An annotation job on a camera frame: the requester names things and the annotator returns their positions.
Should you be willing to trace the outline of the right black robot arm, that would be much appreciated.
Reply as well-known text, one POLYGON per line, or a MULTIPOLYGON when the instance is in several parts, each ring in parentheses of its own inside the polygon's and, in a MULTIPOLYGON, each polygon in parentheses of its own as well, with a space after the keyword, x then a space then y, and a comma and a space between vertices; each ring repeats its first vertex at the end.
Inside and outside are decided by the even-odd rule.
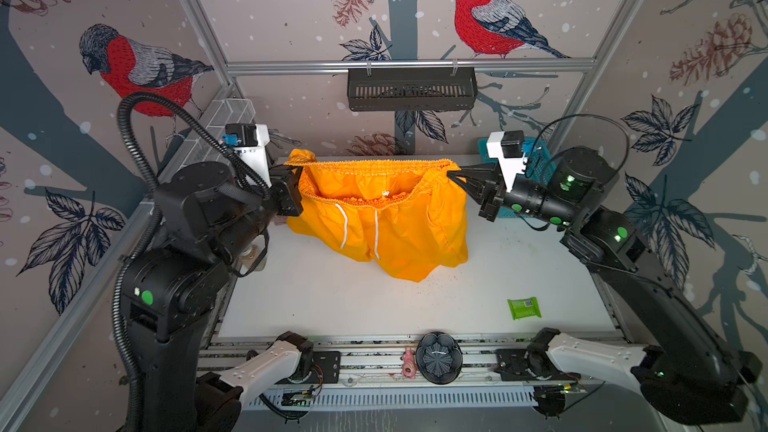
POLYGON ((492 221, 500 209, 552 224, 561 244, 612 288, 648 329, 655 344, 610 346, 555 328, 540 330, 526 355, 534 374, 595 377, 641 395, 665 417, 687 426, 735 423, 747 415, 747 390, 762 371, 752 353, 729 346, 698 315, 638 228, 602 206, 617 171, 595 150, 565 152, 541 185, 494 163, 448 172, 492 221))

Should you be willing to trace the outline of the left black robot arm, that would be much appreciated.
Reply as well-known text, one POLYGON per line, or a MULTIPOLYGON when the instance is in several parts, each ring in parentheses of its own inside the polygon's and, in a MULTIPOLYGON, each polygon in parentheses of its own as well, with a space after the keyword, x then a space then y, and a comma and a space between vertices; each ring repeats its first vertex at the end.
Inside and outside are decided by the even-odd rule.
POLYGON ((312 342, 293 332, 244 364, 200 374, 203 337, 219 292, 247 270, 240 256, 268 237, 277 216, 302 211, 298 166, 260 175, 236 150, 175 102, 134 92, 117 109, 123 142, 154 202, 152 217, 117 273, 112 299, 115 345, 126 369, 127 431, 229 431, 242 408, 279 381, 316 374, 312 342), (135 137, 132 112, 165 108, 221 155, 179 169, 168 182, 152 170, 135 137))

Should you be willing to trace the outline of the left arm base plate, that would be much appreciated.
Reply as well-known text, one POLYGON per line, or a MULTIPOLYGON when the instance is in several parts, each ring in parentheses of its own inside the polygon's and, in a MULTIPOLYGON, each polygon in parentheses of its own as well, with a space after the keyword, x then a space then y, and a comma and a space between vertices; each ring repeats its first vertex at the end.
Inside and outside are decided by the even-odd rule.
POLYGON ((284 382, 311 385, 336 384, 340 368, 341 353, 338 351, 314 351, 312 355, 302 353, 297 370, 284 382))

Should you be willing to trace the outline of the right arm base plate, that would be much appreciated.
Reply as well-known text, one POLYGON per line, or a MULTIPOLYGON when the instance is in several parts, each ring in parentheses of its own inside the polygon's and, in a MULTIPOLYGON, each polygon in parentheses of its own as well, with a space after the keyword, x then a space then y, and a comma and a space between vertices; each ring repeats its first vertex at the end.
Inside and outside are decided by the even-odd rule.
POLYGON ((498 349, 494 371, 503 381, 570 381, 581 380, 578 373, 559 370, 545 352, 528 349, 498 349))

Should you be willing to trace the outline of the orange shorts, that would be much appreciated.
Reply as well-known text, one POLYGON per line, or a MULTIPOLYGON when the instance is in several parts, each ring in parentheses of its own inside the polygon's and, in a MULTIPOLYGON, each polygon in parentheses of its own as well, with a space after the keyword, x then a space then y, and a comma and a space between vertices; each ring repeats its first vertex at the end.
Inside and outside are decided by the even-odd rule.
POLYGON ((454 161, 321 162, 295 149, 287 163, 301 170, 303 211, 287 220, 293 232, 413 282, 468 261, 467 195, 448 176, 454 161))

